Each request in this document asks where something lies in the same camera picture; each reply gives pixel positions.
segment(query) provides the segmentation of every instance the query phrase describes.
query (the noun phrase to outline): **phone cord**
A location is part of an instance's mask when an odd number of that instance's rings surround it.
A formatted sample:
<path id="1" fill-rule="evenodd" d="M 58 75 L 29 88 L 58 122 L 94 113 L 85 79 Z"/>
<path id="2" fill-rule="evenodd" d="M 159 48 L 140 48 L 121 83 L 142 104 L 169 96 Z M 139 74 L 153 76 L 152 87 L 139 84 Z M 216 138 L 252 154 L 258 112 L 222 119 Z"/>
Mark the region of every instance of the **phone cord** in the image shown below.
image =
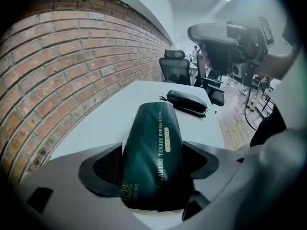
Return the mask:
<path id="1" fill-rule="evenodd" d="M 162 100 L 162 101 L 166 101 L 166 102 L 169 102 L 165 97 L 163 96 L 159 96 L 159 99 Z M 194 115 L 196 117 L 200 117 L 200 118 L 204 118 L 204 117 L 207 117 L 206 114 L 200 114 L 200 113 L 196 113 L 194 111 L 191 111 L 189 109 L 186 109 L 186 108 L 182 108 L 180 106 L 177 106 L 177 105 L 174 105 L 173 104 L 173 107 L 179 111 L 182 111 L 182 112 L 185 112 L 185 113 L 188 113 L 188 114 L 191 114 L 191 115 Z"/>
<path id="2" fill-rule="evenodd" d="M 246 122 L 248 123 L 248 125 L 253 129 L 253 130 L 256 130 L 248 121 L 248 118 L 246 117 L 246 108 L 248 106 L 248 101 L 249 101 L 249 97 L 250 97 L 250 91 L 251 91 L 251 88 L 249 88 L 248 90 L 248 97 L 247 97 L 247 100 L 246 100 L 246 104 L 245 104 L 245 109 L 244 109 L 244 117 L 245 117 L 245 120 Z"/>

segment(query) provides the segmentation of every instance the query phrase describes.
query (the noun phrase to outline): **white desk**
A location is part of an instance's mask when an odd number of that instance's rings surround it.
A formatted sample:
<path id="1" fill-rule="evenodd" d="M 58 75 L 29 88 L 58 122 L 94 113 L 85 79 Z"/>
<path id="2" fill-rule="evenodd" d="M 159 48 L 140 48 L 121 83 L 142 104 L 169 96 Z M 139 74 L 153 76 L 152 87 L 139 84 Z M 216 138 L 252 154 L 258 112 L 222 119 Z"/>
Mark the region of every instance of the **white desk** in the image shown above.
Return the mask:
<path id="1" fill-rule="evenodd" d="M 192 71 L 191 85 L 193 86 L 197 74 L 197 66 L 195 66 L 192 62 L 190 62 L 190 71 Z"/>
<path id="2" fill-rule="evenodd" d="M 223 135 L 211 102 L 203 88 L 181 84 L 135 81 L 93 110 L 60 143 L 51 159 L 89 148 L 122 142 L 126 144 L 139 106 L 161 101 L 169 90 L 178 90 L 203 99 L 208 105 L 206 118 L 175 110 L 182 140 L 225 148 Z"/>

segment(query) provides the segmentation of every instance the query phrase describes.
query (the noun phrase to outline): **wooden floor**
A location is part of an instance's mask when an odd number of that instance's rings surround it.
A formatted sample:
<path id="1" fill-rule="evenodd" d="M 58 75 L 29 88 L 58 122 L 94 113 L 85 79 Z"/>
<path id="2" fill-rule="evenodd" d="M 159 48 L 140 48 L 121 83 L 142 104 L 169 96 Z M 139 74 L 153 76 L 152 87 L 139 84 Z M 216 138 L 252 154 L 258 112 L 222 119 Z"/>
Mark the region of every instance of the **wooden floor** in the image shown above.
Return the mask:
<path id="1" fill-rule="evenodd" d="M 224 76 L 222 78 L 224 83 L 221 86 L 225 90 L 225 105 L 223 107 L 214 105 L 214 109 L 217 111 L 216 115 L 223 133 L 225 147 L 236 150 L 241 145 L 249 143 L 255 131 L 248 125 L 244 117 L 246 97 L 238 93 L 243 86 L 233 82 L 227 85 L 227 80 L 228 77 Z M 257 128 L 262 121 L 257 111 L 251 112 L 246 109 L 246 115 L 254 128 Z"/>

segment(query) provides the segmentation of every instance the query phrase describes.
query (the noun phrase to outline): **office chair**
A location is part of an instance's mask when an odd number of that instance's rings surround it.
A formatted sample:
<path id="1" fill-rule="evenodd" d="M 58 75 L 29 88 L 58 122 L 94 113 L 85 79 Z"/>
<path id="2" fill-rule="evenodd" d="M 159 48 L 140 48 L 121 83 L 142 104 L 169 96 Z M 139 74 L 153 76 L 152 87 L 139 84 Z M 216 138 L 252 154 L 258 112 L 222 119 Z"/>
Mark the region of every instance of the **office chair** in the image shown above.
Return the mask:
<path id="1" fill-rule="evenodd" d="M 159 59 L 165 80 L 163 82 L 191 85 L 190 62 L 181 50 L 165 50 L 164 58 Z"/>
<path id="2" fill-rule="evenodd" d="M 204 88 L 212 104 L 224 106 L 224 91 L 219 88 L 223 82 L 217 79 L 206 77 L 206 64 L 201 54 L 196 55 L 196 61 L 198 74 L 196 76 L 196 82 L 194 86 Z M 211 76 L 217 78 L 219 73 L 213 71 Z"/>

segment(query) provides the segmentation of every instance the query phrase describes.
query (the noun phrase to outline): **green pouch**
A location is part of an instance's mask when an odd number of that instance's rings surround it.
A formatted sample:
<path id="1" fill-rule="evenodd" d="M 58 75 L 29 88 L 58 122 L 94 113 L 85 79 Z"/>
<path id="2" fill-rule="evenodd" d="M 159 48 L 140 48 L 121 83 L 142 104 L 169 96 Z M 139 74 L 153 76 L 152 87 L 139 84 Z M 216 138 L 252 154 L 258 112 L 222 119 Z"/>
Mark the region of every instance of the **green pouch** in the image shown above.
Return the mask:
<path id="1" fill-rule="evenodd" d="M 170 103 L 145 103 L 138 109 L 123 152 L 121 197 L 129 208 L 183 209 L 192 180 L 185 169 L 182 139 Z"/>

